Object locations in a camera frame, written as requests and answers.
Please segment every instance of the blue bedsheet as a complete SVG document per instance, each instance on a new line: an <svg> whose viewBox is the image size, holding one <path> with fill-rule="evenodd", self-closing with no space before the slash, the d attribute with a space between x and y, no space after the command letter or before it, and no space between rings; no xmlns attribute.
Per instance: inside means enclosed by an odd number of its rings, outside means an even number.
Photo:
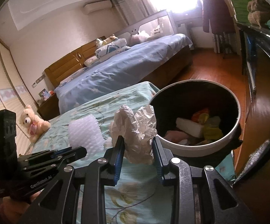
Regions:
<svg viewBox="0 0 270 224"><path fill-rule="evenodd" d="M77 78L55 89L60 113L138 83L190 44L190 39L183 34L165 36L135 45L130 50L92 65Z"/></svg>

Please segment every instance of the wardrobe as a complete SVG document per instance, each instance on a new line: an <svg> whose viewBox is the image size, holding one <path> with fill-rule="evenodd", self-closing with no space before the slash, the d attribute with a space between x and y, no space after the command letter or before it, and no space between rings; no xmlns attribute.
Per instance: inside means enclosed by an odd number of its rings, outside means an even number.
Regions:
<svg viewBox="0 0 270 224"><path fill-rule="evenodd" d="M30 145L27 130L19 123L26 105L37 113L37 104L26 89L13 62L9 49L0 42L0 110L16 113L16 150L24 155Z"/></svg>

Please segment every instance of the white foam block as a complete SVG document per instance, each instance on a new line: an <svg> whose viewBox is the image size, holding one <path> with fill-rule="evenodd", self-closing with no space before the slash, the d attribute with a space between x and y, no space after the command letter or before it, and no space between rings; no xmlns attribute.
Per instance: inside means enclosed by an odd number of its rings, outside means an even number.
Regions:
<svg viewBox="0 0 270 224"><path fill-rule="evenodd" d="M176 127L194 137L203 137L203 125L193 122L192 120L176 118Z"/></svg>
<svg viewBox="0 0 270 224"><path fill-rule="evenodd" d="M104 138L97 119L92 115L73 120L69 124L69 144L72 148L85 147L87 155L82 160L103 151Z"/></svg>

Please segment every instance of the stuffed toy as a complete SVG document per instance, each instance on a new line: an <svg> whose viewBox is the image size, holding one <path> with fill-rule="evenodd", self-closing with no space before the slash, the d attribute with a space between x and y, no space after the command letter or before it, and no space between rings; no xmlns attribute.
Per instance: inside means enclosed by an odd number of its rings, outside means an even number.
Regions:
<svg viewBox="0 0 270 224"><path fill-rule="evenodd" d="M30 105L26 105L21 113L20 121L21 124L28 129L31 143L37 142L39 137L51 127L49 122L44 121L34 113Z"/></svg>
<svg viewBox="0 0 270 224"><path fill-rule="evenodd" d="M113 42L116 39L118 39L118 38L114 34L112 34L112 36L108 37L105 40L97 39L96 40L96 45L97 45L98 48L101 48L102 46L104 46L106 44L109 44L109 43Z"/></svg>

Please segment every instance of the bedside table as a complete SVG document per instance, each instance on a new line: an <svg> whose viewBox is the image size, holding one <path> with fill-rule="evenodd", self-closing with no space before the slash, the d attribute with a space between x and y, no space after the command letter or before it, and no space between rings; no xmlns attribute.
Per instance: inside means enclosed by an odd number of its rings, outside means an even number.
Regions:
<svg viewBox="0 0 270 224"><path fill-rule="evenodd" d="M56 93L53 93L51 97L44 101L37 112L44 120L50 120L60 115Z"/></svg>

